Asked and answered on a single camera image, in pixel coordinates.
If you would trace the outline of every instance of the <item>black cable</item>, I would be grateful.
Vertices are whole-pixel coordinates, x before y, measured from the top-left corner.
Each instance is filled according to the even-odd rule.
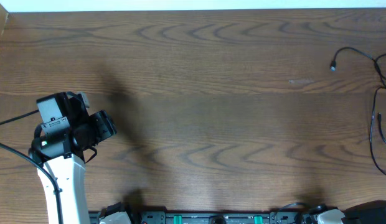
[[[382,86],[378,87],[375,92],[374,92],[374,97],[373,97],[373,107],[372,107],[372,118],[371,118],[371,122],[370,122],[370,130],[369,130],[369,145],[370,145],[370,153],[371,153],[371,156],[372,156],[372,160],[373,160],[373,163],[374,165],[376,166],[376,168],[381,172],[383,173],[384,175],[386,175],[386,172],[380,168],[380,166],[378,165],[377,161],[375,160],[375,156],[374,156],[374,152],[373,152],[373,125],[374,125],[374,114],[375,114],[375,103],[376,103],[376,98],[377,98],[377,93],[379,92],[379,90],[381,89],[384,89],[386,90],[386,76],[383,75],[382,71],[381,71],[381,68],[380,68],[380,65],[379,65],[379,60],[382,58],[382,57],[385,57],[386,56],[386,53],[385,54],[382,54],[380,56],[378,56],[377,58],[373,58],[371,55],[367,54],[367,53],[364,53],[360,50],[357,50],[353,47],[343,47],[339,50],[337,50],[337,52],[334,54],[334,58],[333,58],[333,61],[331,62],[330,64],[330,69],[332,71],[335,71],[336,70],[336,67],[337,67],[337,62],[336,62],[336,58],[337,58],[337,55],[339,52],[341,52],[342,50],[345,50],[345,49],[349,49],[349,50],[353,50],[355,52],[358,52],[364,56],[366,56],[367,58],[371,59],[374,63],[374,68],[375,68],[375,71],[377,72],[377,74],[379,75],[380,77],[380,81],[381,81],[381,84]],[[381,135],[381,138],[383,139],[384,143],[386,144],[386,140],[384,138],[384,135],[382,134],[382,130],[381,130],[381,114],[378,115],[377,117],[378,121],[379,121],[379,133]]]
[[[382,128],[381,128],[381,114],[380,113],[378,113],[378,115],[377,115],[377,121],[379,122],[379,133],[380,133],[381,139],[386,144],[386,139],[384,137],[384,134],[383,134]]]
[[[13,149],[13,148],[11,148],[9,146],[4,145],[2,143],[0,143],[0,147],[5,149],[5,150],[8,150],[9,152],[11,152],[13,154],[16,154],[16,155],[20,156],[21,158],[23,158],[23,159],[25,159],[27,161],[29,161],[33,166],[38,168],[41,172],[43,172],[45,174],[45,176],[48,177],[48,179],[50,180],[50,182],[54,186],[54,194],[56,196],[56,206],[57,206],[57,218],[59,220],[59,224],[62,224],[63,223],[63,217],[62,217],[62,206],[60,204],[60,190],[59,190],[59,187],[56,184],[55,179],[44,168],[42,168],[40,165],[38,165],[38,163],[33,161],[30,157],[24,155],[23,153],[15,150],[15,149]]]
[[[38,113],[38,112],[39,112],[39,110],[31,111],[30,113],[26,113],[26,114],[24,114],[24,115],[20,115],[20,116],[17,116],[17,117],[15,117],[15,118],[11,118],[11,119],[8,119],[8,120],[6,120],[6,121],[2,121],[2,122],[0,122],[0,125],[6,124],[6,123],[9,123],[9,122],[12,122],[12,121],[21,119],[21,118],[25,118],[26,116],[30,116],[30,115],[35,114],[35,113]]]
[[[375,157],[374,157],[374,153],[373,153],[373,124],[374,124],[374,111],[375,111],[375,99],[377,98],[377,93],[379,92],[379,90],[381,89],[385,89],[384,87],[378,87],[375,92],[374,92],[374,98],[373,98],[373,108],[372,108],[372,122],[370,123],[370,131],[369,131],[369,144],[370,144],[370,153],[372,155],[372,160],[373,160],[373,163],[374,165],[376,166],[376,168],[378,168],[378,170],[383,173],[384,175],[386,175],[386,172],[380,168],[380,166],[378,165],[377,161],[375,160]]]
[[[88,161],[86,161],[85,163],[87,164],[89,161],[91,161],[93,158],[95,158],[95,156],[98,154],[98,150],[95,149],[94,147],[89,147],[90,150],[92,150],[94,152],[94,154],[91,156],[91,158],[89,158]]]
[[[39,138],[41,136],[42,132],[42,123],[38,124],[37,127],[34,130],[34,138]]]

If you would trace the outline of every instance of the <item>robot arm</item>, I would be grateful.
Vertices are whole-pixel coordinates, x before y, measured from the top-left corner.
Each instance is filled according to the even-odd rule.
[[[55,178],[61,189],[60,201],[64,223],[90,223],[88,205],[85,198],[85,164],[78,156],[59,156],[44,163],[44,169]],[[44,187],[50,224],[58,224],[56,198],[50,180],[38,170]]]
[[[34,131],[29,156],[43,167],[59,188],[63,223],[90,223],[85,198],[84,150],[95,151],[99,142],[116,134],[113,121],[105,111],[88,115],[83,93],[56,93],[37,100],[43,123]],[[40,170],[50,224],[58,224],[58,203],[54,186]]]

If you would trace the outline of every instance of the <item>wood grain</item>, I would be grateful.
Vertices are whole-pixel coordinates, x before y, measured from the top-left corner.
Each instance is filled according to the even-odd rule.
[[[107,110],[119,133],[87,165],[90,210],[125,198],[170,210],[386,200],[368,143],[379,79],[352,52],[330,72],[346,45],[386,52],[386,9],[11,14],[0,121],[68,90]],[[386,131],[386,93],[378,101]],[[40,122],[2,126],[0,141],[26,153]],[[0,150],[0,223],[16,222],[47,223],[45,198],[36,170]]]

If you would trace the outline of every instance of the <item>green connector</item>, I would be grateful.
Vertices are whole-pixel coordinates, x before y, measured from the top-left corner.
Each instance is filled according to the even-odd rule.
[[[263,224],[262,216],[254,217],[254,224]]]
[[[174,224],[182,224],[182,215],[174,216]]]

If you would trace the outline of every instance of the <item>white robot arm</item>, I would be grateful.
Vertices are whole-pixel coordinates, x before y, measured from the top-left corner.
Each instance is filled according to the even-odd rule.
[[[44,163],[44,169],[56,180],[60,192],[63,223],[90,223],[88,205],[85,198],[85,164],[78,156],[59,156]],[[50,224],[58,224],[54,187],[50,180],[38,170],[44,187]]]

